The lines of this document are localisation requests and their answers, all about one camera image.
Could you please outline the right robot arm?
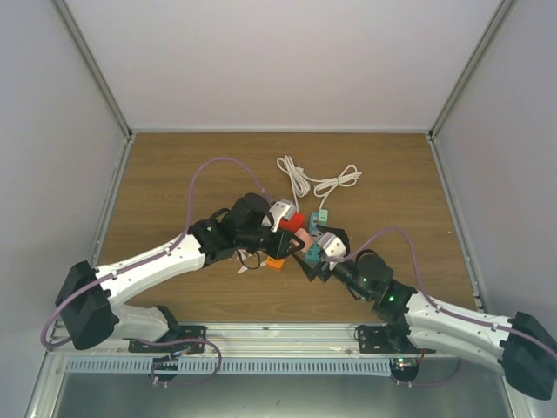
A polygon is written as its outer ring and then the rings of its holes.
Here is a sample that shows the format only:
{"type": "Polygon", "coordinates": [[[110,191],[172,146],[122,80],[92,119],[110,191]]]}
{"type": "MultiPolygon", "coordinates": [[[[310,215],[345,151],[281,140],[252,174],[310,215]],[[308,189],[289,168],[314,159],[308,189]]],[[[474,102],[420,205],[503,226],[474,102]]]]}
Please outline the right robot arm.
{"type": "Polygon", "coordinates": [[[384,321],[386,344],[404,353],[410,347],[451,354],[502,374],[512,388],[539,401],[553,396],[556,340],[531,314],[513,317],[456,307],[410,287],[373,250],[351,252],[342,229],[322,227],[319,262],[297,258],[309,280],[340,281],[357,300],[372,303],[384,321]]]}

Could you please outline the pink plug adapter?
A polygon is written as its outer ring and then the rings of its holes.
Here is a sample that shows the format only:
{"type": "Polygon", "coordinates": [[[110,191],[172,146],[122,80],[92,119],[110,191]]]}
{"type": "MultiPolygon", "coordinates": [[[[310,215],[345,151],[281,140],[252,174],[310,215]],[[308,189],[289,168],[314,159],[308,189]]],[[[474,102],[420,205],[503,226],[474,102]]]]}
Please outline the pink plug adapter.
{"type": "Polygon", "coordinates": [[[299,239],[301,239],[304,242],[304,247],[301,249],[301,251],[303,253],[307,253],[308,250],[311,248],[311,246],[314,243],[313,238],[310,235],[310,233],[307,232],[306,229],[304,229],[304,228],[299,228],[295,232],[295,236],[298,237],[299,239]]]}

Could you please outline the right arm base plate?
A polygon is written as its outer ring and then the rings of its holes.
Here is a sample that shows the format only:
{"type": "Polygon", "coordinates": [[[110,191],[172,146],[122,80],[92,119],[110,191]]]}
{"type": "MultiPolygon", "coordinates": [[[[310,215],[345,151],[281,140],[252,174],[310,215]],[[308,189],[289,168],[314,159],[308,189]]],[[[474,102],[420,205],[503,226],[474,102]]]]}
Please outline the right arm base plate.
{"type": "Polygon", "coordinates": [[[415,347],[409,341],[410,329],[405,325],[358,325],[353,338],[361,354],[435,354],[433,349],[415,347]]]}

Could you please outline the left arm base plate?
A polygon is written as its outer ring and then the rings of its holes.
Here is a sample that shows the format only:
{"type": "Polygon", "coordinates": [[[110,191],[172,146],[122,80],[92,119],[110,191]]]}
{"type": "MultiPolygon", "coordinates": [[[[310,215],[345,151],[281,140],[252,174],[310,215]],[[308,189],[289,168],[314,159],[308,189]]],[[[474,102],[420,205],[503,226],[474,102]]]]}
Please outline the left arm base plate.
{"type": "Polygon", "coordinates": [[[203,325],[179,325],[178,330],[170,330],[154,343],[130,340],[128,351],[134,354],[199,354],[205,344],[199,342],[206,336],[207,327],[203,325]]]}

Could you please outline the teal power strip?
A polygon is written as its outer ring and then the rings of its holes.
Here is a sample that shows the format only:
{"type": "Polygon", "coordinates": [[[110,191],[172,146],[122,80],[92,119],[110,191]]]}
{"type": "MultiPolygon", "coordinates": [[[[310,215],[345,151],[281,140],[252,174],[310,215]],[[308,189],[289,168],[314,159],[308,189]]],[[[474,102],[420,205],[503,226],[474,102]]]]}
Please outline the teal power strip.
{"type": "Polygon", "coordinates": [[[312,236],[314,243],[308,250],[308,252],[305,253],[305,261],[310,265],[315,265],[317,262],[319,262],[318,242],[322,236],[322,233],[317,229],[317,224],[321,224],[318,222],[318,212],[313,212],[310,217],[308,232],[312,236]]]}

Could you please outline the orange power strip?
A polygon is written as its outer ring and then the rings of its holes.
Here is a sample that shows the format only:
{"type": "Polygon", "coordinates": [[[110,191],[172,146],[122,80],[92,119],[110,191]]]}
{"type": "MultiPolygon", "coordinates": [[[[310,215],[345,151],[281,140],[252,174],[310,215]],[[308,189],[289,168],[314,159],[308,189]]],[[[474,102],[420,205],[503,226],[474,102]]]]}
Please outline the orange power strip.
{"type": "Polygon", "coordinates": [[[285,259],[274,259],[272,257],[268,257],[266,259],[266,265],[274,270],[281,271],[285,265],[285,259]]]}

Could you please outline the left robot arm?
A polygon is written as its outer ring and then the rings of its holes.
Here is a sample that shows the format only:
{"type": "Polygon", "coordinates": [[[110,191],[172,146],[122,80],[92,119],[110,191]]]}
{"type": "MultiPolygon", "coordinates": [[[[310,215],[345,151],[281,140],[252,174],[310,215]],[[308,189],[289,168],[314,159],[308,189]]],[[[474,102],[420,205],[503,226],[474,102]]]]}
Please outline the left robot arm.
{"type": "Polygon", "coordinates": [[[269,203],[247,193],[232,208],[216,211],[150,251],[98,267],[78,262],[55,300],[67,341],[76,350],[86,350],[110,338],[146,340],[161,352],[171,351],[179,341],[179,325],[169,308],[134,307],[129,300],[180,274],[228,260],[239,250],[274,259],[292,255],[305,243],[280,224],[295,213],[288,200],[269,203]]]}

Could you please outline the red cube socket adapter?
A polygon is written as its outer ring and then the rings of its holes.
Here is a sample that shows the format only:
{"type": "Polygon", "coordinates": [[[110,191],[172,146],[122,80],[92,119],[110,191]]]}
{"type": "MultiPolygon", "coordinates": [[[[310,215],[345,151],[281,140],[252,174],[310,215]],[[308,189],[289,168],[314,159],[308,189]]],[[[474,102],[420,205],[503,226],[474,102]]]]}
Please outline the red cube socket adapter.
{"type": "Polygon", "coordinates": [[[294,213],[289,219],[279,221],[278,227],[290,233],[296,233],[304,226],[305,216],[301,213],[294,213]]]}

